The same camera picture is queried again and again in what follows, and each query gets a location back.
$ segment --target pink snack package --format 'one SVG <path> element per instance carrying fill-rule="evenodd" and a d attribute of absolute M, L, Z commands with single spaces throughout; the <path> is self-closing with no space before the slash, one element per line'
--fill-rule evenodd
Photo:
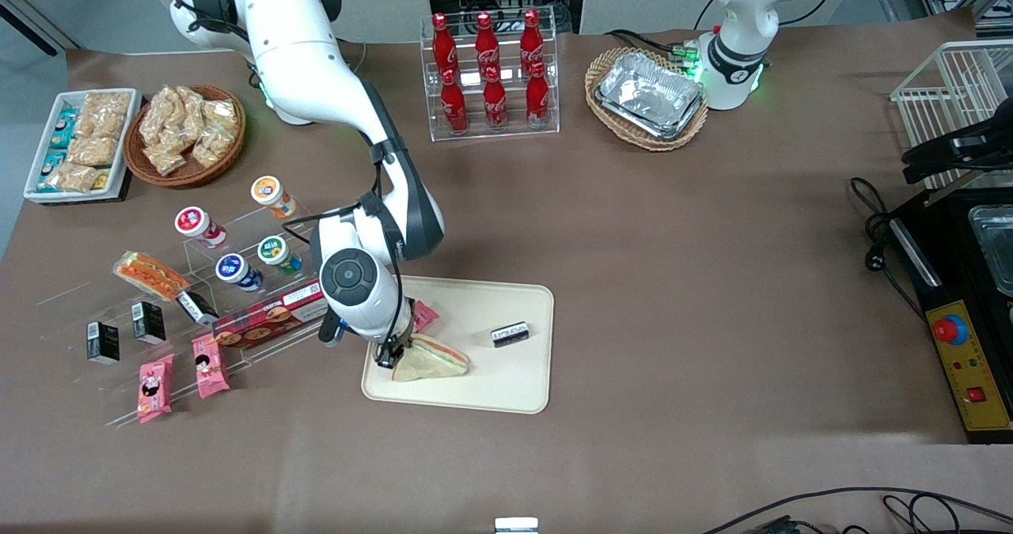
<path fill-rule="evenodd" d="M 222 350 L 213 334 L 191 340 L 193 362 L 197 364 L 197 391 L 201 399 L 229 388 L 229 379 L 222 366 Z"/>
<path fill-rule="evenodd" d="M 415 332 L 421 332 L 425 330 L 425 327 L 440 318 L 437 311 L 425 306 L 421 301 L 415 301 L 415 307 L 412 311 L 415 314 Z"/>
<path fill-rule="evenodd" d="M 137 416 L 142 424 L 172 411 L 172 355 L 141 366 Z"/>

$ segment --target black box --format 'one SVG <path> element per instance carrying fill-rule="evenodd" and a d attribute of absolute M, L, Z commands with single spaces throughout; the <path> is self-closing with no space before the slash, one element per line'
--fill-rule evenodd
<path fill-rule="evenodd" d="M 197 293 L 183 291 L 176 298 L 176 302 L 179 303 L 179 306 L 183 307 L 186 314 L 198 324 L 203 324 L 211 328 L 211 325 L 218 320 L 218 313 L 215 312 L 215 309 L 208 304 L 208 301 L 204 300 L 204 297 Z"/>
<path fill-rule="evenodd" d="M 165 341 L 165 320 L 162 309 L 141 301 L 131 307 L 131 320 L 134 321 L 134 337 L 149 345 L 160 345 Z"/>
<path fill-rule="evenodd" d="M 88 323 L 88 360 L 99 364 L 120 362 L 120 329 L 98 322 Z"/>

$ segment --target woven basket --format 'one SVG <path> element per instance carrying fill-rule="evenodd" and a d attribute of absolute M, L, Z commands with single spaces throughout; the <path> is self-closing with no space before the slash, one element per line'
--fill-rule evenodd
<path fill-rule="evenodd" d="M 200 93 L 205 100 L 232 100 L 232 104 L 236 107 L 236 119 L 239 123 L 238 130 L 236 130 L 236 140 L 232 142 L 229 149 L 225 151 L 222 159 L 211 168 L 205 168 L 200 162 L 193 160 L 192 156 L 189 156 L 193 149 L 190 147 L 183 151 L 182 154 L 183 158 L 186 159 L 186 164 L 176 168 L 168 176 L 162 176 L 162 174 L 158 173 L 158 170 L 155 170 L 155 166 L 149 162 L 148 156 L 144 154 L 145 142 L 144 138 L 141 137 L 140 128 L 141 122 L 144 121 L 144 116 L 148 113 L 148 108 L 151 106 L 151 103 L 144 105 L 141 107 L 141 110 L 138 111 L 134 122 L 131 123 L 130 130 L 127 131 L 127 144 L 124 145 L 124 158 L 126 159 L 127 167 L 130 168 L 131 172 L 149 184 L 169 188 L 203 186 L 221 176 L 221 174 L 224 174 L 225 170 L 228 170 L 229 167 L 232 166 L 232 163 L 235 163 L 236 159 L 239 158 L 239 152 L 243 149 L 243 137 L 246 134 L 246 111 L 243 110 L 243 104 L 239 102 L 239 98 L 225 89 L 212 87 L 211 85 L 190 85 L 190 89 Z"/>
<path fill-rule="evenodd" d="M 636 145 L 645 150 L 653 152 L 666 152 L 670 150 L 676 150 L 677 148 L 690 142 L 690 139 L 694 137 L 703 127 L 704 121 L 707 120 L 707 101 L 704 99 L 703 104 L 697 109 L 696 115 L 690 120 L 683 132 L 676 137 L 674 141 L 663 141 L 656 137 L 651 136 L 647 131 L 633 125 L 629 121 L 626 121 L 622 117 L 619 117 L 615 112 L 605 108 L 601 103 L 595 99 L 595 88 L 598 87 L 598 83 L 601 83 L 605 76 L 608 75 L 612 66 L 615 65 L 616 60 L 624 54 L 630 54 L 633 52 L 640 52 L 647 55 L 648 58 L 657 63 L 657 65 L 674 70 L 676 65 L 673 62 L 658 56 L 654 52 L 647 52 L 645 50 L 637 50 L 636 48 L 616 48 L 615 50 L 610 50 L 605 52 L 598 57 L 594 62 L 591 63 L 590 68 L 588 68 L 588 73 L 583 76 L 583 90 L 585 98 L 588 101 L 588 106 L 591 110 L 609 128 L 617 137 L 630 143 L 631 145 Z"/>

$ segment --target table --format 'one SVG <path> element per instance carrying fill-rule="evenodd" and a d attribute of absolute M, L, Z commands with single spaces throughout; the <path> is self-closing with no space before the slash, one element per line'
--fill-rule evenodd
<path fill-rule="evenodd" d="M 372 168 L 352 129 L 281 123 L 235 55 L 73 52 L 74 88 L 239 93 L 247 145 L 200 189 L 135 181 L 122 204 L 25 205 L 0 263 L 0 521 L 25 532 L 436 533 L 532 515 L 544 532 L 699 532 L 847 484 L 1013 510 L 1013 451 L 963 444 L 924 328 L 862 265 L 865 216 L 847 195 L 854 174 L 891 205 L 913 194 L 887 93 L 937 45 L 972 33 L 962 14 L 785 29 L 749 102 L 712 112 L 671 154 L 620 142 L 583 103 L 583 70 L 616 45 L 608 37 L 561 39 L 558 136 L 440 144 L 417 48 L 371 46 L 363 75 L 447 217 L 438 251 L 404 272 L 549 287 L 548 407 L 370 401 L 362 342 L 310 340 L 245 372 L 242 389 L 119 431 L 90 413 L 98 392 L 56 376 L 69 355 L 38 344 L 35 303 L 103 275 L 126 248 L 178 242 L 167 224 L 183 205 L 231 219 L 270 172 L 312 207 L 336 207 L 369 187 Z M 887 527 L 868 494 L 787 512 Z"/>

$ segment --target red bottle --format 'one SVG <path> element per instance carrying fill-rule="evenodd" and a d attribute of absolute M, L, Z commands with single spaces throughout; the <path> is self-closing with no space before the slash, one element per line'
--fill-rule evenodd
<path fill-rule="evenodd" d="M 443 101 L 444 115 L 447 116 L 447 123 L 450 124 L 450 134 L 463 135 L 468 131 L 468 112 L 464 108 L 464 93 L 457 86 L 454 72 L 445 71 L 441 77 L 444 88 L 440 92 L 440 100 Z"/>
<path fill-rule="evenodd" d="M 440 76 L 446 72 L 452 73 L 453 76 L 457 76 L 457 44 L 454 43 L 454 36 L 447 31 L 447 16 L 443 12 L 436 12 L 433 14 L 433 57 L 437 61 L 437 69 L 440 70 Z"/>
<path fill-rule="evenodd" d="M 499 42 L 492 33 L 492 16 L 478 12 L 478 35 L 475 36 L 475 54 L 478 56 L 478 73 L 482 81 L 499 81 Z"/>
<path fill-rule="evenodd" d="M 490 80 L 485 84 L 482 95 L 485 99 L 485 123 L 492 133 L 506 130 L 506 90 L 499 82 L 499 68 L 489 71 Z"/>
<path fill-rule="evenodd" d="M 528 80 L 528 127 L 544 129 L 549 123 L 549 84 L 545 82 L 545 64 L 531 66 Z"/>
<path fill-rule="evenodd" d="M 542 63 L 542 32 L 538 29 L 538 10 L 524 13 L 524 34 L 521 35 L 521 77 L 531 77 L 531 66 Z"/>

